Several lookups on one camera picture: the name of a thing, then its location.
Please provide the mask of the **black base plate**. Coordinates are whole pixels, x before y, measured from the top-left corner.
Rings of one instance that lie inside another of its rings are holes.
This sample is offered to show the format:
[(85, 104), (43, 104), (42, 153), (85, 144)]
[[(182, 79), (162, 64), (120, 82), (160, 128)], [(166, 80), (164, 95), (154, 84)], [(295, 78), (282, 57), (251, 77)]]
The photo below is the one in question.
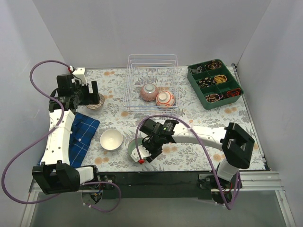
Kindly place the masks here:
[(112, 181), (122, 198), (197, 198), (223, 203), (214, 176), (207, 171), (101, 172), (100, 180)]

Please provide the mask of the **floral table mat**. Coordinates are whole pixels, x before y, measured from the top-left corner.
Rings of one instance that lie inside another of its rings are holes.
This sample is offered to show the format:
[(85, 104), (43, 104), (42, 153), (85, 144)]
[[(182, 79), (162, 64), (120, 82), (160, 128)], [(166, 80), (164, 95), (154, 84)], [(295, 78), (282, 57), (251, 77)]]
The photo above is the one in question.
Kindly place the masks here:
[[(225, 127), (230, 122), (239, 124), (250, 136), (255, 132), (243, 98), (237, 102), (212, 110), (203, 108), (187, 79), (187, 68), (179, 67), (179, 95), (181, 104), (176, 116), (190, 126)], [(126, 69), (89, 69), (87, 79), (98, 83), (99, 92), (104, 96), (104, 105), (97, 110), (81, 106), (78, 111), (100, 121), (83, 165), (96, 165), (101, 172), (126, 171), (192, 171), (210, 170), (217, 167), (224, 154), (217, 149), (202, 149), (196, 144), (165, 144), (163, 152), (152, 162), (138, 164), (127, 153), (128, 144), (134, 139), (138, 123), (146, 117), (144, 113), (131, 113), (123, 106)], [(123, 143), (116, 151), (102, 148), (99, 139), (108, 129), (122, 133)]]

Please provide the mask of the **white wire dish rack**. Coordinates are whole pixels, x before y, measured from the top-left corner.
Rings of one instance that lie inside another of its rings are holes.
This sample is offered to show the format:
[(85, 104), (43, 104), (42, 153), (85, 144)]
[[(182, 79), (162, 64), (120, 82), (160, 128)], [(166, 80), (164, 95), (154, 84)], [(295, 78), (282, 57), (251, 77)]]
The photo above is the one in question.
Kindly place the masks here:
[[(155, 85), (175, 98), (172, 107), (163, 108), (156, 101), (144, 100), (143, 86)], [(128, 56), (123, 106), (130, 112), (174, 113), (180, 106), (178, 58), (175, 54), (131, 54)]]

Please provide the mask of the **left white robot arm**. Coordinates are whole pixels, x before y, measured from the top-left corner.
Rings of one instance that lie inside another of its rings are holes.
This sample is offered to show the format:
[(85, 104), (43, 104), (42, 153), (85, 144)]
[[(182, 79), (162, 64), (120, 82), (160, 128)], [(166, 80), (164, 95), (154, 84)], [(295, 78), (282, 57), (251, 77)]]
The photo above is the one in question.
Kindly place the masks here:
[(85, 72), (77, 70), (56, 79), (58, 88), (49, 102), (50, 129), (54, 131), (32, 175), (45, 194), (76, 192), (84, 183), (96, 189), (101, 183), (97, 167), (81, 164), (100, 122), (76, 110), (80, 105), (99, 104), (97, 82), (92, 81), (89, 90)]

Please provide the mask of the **orange floral bowl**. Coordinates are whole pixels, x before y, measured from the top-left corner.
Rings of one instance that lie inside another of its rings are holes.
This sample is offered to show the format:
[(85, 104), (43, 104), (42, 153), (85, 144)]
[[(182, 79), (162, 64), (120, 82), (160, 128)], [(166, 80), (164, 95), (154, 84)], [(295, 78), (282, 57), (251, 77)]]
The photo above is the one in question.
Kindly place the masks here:
[(162, 108), (170, 108), (175, 104), (176, 97), (170, 91), (161, 91), (157, 94), (156, 105)]

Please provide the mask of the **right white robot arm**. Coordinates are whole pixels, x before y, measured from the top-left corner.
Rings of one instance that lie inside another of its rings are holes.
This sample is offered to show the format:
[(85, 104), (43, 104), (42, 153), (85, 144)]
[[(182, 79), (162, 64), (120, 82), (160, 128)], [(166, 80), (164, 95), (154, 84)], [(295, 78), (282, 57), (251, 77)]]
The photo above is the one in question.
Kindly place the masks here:
[(214, 182), (220, 188), (227, 187), (238, 170), (249, 168), (255, 143), (241, 126), (233, 122), (226, 127), (210, 128), (190, 127), (181, 120), (168, 119), (161, 124), (147, 119), (139, 131), (147, 136), (135, 138), (132, 159), (140, 164), (153, 161), (162, 153), (162, 146), (168, 143), (201, 144), (222, 151), (225, 159), (214, 176)]

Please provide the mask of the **brown patterned small bowl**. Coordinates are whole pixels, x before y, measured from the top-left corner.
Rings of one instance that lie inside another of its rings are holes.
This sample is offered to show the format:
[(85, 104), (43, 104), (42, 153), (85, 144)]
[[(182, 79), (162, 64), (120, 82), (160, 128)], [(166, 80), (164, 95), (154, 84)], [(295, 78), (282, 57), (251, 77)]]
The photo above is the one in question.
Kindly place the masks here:
[(99, 100), (98, 104), (89, 104), (86, 107), (90, 110), (97, 110), (97, 109), (101, 108), (105, 102), (105, 98), (101, 93), (99, 93), (99, 97), (100, 97), (100, 100)]

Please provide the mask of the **celadon green bowl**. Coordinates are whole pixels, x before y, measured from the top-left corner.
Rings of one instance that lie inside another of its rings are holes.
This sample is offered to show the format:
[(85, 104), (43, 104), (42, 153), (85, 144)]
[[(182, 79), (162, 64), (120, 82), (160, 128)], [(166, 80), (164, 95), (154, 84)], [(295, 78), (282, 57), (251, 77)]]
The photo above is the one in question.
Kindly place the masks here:
[[(138, 138), (138, 149), (139, 149), (139, 153), (141, 155), (141, 157), (143, 157), (143, 147), (142, 147), (142, 140), (143, 138)], [(135, 145), (135, 140), (132, 140), (129, 144), (128, 144), (128, 149), (127, 149), (128, 155), (133, 159), (133, 161), (135, 162), (139, 162), (139, 155), (136, 149), (136, 145)]]

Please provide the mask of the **green divided organizer tray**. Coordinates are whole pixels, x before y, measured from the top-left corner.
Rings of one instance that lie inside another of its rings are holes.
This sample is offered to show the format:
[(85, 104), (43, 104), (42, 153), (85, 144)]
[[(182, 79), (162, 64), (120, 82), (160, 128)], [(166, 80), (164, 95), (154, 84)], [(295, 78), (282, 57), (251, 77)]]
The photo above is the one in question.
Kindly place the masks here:
[(187, 79), (206, 110), (235, 103), (244, 90), (220, 59), (187, 67)]

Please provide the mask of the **blue plaid cloth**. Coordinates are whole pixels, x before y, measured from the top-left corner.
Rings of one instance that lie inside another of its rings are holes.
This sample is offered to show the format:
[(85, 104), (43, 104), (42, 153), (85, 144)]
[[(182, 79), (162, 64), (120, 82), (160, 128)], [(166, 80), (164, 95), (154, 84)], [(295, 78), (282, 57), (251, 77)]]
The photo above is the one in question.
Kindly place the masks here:
[(62, 122), (48, 136), (39, 163), (52, 165), (60, 160), (73, 168), (79, 168), (99, 124), (100, 121), (83, 114), (65, 111)]

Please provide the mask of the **aluminium frame rail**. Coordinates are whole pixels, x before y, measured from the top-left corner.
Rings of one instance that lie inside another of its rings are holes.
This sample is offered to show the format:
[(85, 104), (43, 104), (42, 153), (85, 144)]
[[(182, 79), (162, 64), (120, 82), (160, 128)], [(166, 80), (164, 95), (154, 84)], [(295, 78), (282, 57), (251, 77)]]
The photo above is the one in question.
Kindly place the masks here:
[(243, 171), (232, 210), (214, 200), (197, 198), (126, 198), (106, 187), (96, 209), (92, 189), (26, 207), (23, 227), (293, 227), (278, 172)]

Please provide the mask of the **black white leaf bowl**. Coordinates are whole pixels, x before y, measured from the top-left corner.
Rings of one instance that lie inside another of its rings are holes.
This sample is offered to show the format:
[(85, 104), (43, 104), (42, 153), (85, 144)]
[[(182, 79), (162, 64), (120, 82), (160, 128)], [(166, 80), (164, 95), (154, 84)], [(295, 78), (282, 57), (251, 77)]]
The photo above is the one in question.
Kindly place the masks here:
[(145, 84), (140, 90), (140, 96), (145, 101), (154, 101), (159, 89), (154, 84)]

